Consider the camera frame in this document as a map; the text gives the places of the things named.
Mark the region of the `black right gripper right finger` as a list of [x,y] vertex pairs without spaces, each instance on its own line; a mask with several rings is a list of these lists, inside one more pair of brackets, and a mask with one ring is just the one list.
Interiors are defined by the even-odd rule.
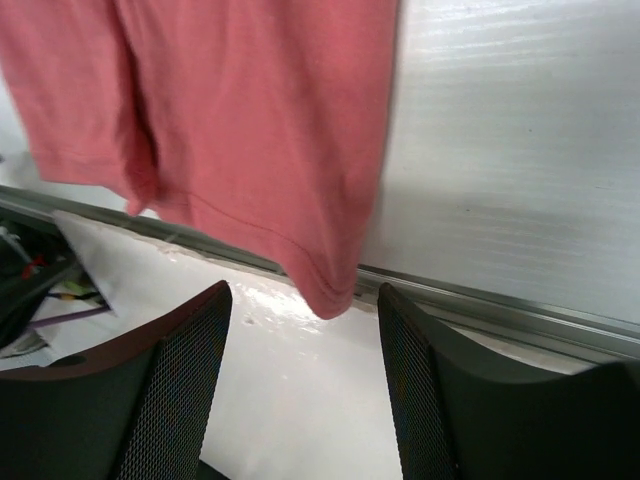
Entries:
[[635,479],[639,365],[574,374],[495,352],[390,284],[378,317],[407,479]]

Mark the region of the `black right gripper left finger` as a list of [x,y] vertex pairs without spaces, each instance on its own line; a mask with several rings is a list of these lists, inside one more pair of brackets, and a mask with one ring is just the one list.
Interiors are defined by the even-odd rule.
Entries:
[[48,366],[1,374],[5,479],[215,479],[200,458],[232,310],[218,282]]

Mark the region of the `pink t shirt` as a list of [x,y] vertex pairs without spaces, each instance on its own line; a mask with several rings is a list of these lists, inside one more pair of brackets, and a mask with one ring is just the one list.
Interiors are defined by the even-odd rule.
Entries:
[[5,1],[1,70],[48,182],[105,187],[352,302],[394,1]]

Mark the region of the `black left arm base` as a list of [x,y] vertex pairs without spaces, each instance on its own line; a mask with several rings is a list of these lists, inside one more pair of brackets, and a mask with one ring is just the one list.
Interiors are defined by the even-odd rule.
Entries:
[[[85,303],[77,313],[37,320],[47,300]],[[1,354],[48,326],[84,320],[112,310],[71,244],[53,221],[1,209]]]

